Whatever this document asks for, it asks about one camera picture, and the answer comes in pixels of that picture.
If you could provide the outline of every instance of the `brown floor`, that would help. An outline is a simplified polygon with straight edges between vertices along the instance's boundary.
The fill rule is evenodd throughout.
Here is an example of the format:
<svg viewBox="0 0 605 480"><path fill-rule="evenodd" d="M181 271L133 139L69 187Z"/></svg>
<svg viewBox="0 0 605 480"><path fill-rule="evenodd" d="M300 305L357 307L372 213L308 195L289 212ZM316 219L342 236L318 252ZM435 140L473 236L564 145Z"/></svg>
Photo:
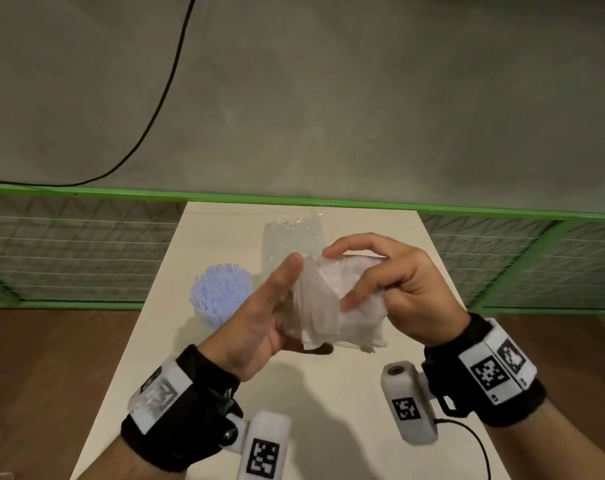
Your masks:
<svg viewBox="0 0 605 480"><path fill-rule="evenodd" d="M0 310L0 471L69 479L137 318Z"/></svg>
<svg viewBox="0 0 605 480"><path fill-rule="evenodd" d="M137 317L0 310L0 470L68 480ZM605 450L605 323L500 321L538 365L551 400Z"/></svg>

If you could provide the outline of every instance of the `wire mesh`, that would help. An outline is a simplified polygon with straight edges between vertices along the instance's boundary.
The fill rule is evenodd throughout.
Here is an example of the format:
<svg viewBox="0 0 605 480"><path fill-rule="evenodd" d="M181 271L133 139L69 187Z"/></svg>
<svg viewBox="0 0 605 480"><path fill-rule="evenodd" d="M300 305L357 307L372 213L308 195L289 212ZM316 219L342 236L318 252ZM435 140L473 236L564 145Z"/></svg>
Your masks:
<svg viewBox="0 0 605 480"><path fill-rule="evenodd" d="M536 219L420 217L466 305L510 266L550 225Z"/></svg>
<svg viewBox="0 0 605 480"><path fill-rule="evenodd" d="M605 224L569 231L487 306L605 309Z"/></svg>
<svg viewBox="0 0 605 480"><path fill-rule="evenodd" d="M25 300L144 301L184 207L0 194L0 280Z"/></svg>

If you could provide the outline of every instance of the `black wristband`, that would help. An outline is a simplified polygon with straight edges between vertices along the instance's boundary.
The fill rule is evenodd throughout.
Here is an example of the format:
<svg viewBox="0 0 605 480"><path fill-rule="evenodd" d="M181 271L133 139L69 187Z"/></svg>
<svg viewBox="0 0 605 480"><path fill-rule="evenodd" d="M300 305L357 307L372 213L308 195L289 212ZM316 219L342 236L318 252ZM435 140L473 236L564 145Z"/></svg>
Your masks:
<svg viewBox="0 0 605 480"><path fill-rule="evenodd" d="M142 459L166 472L182 472L196 461L218 453L222 436L233 427L225 415L243 417L240 406L232 399L240 385L238 378L204 357L195 345L188 346L176 363L193 383L147 434L141 433L131 415L122 422L120 431L123 440Z"/></svg>
<svg viewBox="0 0 605 480"><path fill-rule="evenodd" d="M480 315L470 316L467 328L451 342L437 347L425 347L423 370L429 388L449 416L466 417L475 411L478 418L488 426L511 426L538 409L546 398L546 390L538 379L534 379L520 394L494 404L459 358L461 353L482 342L493 329L492 324ZM455 409L447 404L445 396L451 398Z"/></svg>

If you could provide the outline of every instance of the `gray wall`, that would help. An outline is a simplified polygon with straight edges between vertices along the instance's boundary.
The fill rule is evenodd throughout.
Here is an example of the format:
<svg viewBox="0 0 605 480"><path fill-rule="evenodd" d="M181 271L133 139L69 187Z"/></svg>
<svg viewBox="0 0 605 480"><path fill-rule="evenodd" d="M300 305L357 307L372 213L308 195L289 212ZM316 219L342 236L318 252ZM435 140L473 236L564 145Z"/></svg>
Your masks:
<svg viewBox="0 0 605 480"><path fill-rule="evenodd" d="M0 178L135 143L188 0L0 0ZM605 0L198 0L103 187L605 212Z"/></svg>

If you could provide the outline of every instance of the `black cable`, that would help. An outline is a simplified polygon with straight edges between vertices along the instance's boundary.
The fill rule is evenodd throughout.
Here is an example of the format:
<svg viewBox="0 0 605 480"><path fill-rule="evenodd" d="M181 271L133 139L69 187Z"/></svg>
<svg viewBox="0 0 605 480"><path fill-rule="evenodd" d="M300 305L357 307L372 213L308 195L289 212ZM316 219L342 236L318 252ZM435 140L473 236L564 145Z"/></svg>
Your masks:
<svg viewBox="0 0 605 480"><path fill-rule="evenodd" d="M167 84L165 84L165 89L163 90L163 95L161 96L161 100L158 102L158 105L156 106L156 111L154 111L154 114L152 115L152 119L149 120L149 123L147 123L147 128L145 128L145 131L143 131L143 135L140 137L138 142L129 151L129 153L127 153L125 155L125 157L121 161L119 161L112 169L108 170L107 172L103 173L102 175L99 175L98 177L89 178L87 180L83 180L82 182L76 182L74 184L28 184L26 182L12 182L10 180L0 180L0 184L21 185L24 187L78 187L79 185L89 184L91 182L96 182L97 180L100 180L101 178L108 177L109 175L114 173L116 170L118 170L127 160L129 160L129 157L131 157L136 152L136 150L139 148L139 146L145 140L145 137L147 137L147 133L149 133L149 131L152 129L152 126L154 125L154 121L156 121L156 117L158 116L158 113L161 112L161 108L163 107L163 103L165 102L165 98L167 97L167 93L169 93L169 91L170 91L171 82L174 80L174 74L176 73L176 69L179 65L180 52L182 51L183 41L185 40L185 32L187 31L187 25L189 24L189 17L191 16L191 11L194 8L195 2L196 2L196 0L189 0L189 6L187 7L187 13L185 14L185 19L183 20L182 28L180 30L179 44L178 44L178 47L176 48L176 55L174 56L173 64L171 64L170 77L167 80Z"/></svg>
<svg viewBox="0 0 605 480"><path fill-rule="evenodd" d="M485 450L485 445L482 444L482 440L480 439L480 436L478 436L476 434L476 432L472 428L468 427L465 423L456 421L454 419L437 418L437 419L434 419L434 423L435 424L439 424L439 423L457 424L458 426L462 426L468 432L470 432L473 435L473 437L476 438L476 440L478 441L478 444L480 444L480 448L482 449L482 454L485 457L485 464L487 465L487 480L491 480L491 468L489 466L489 456L487 455L487 450Z"/></svg>

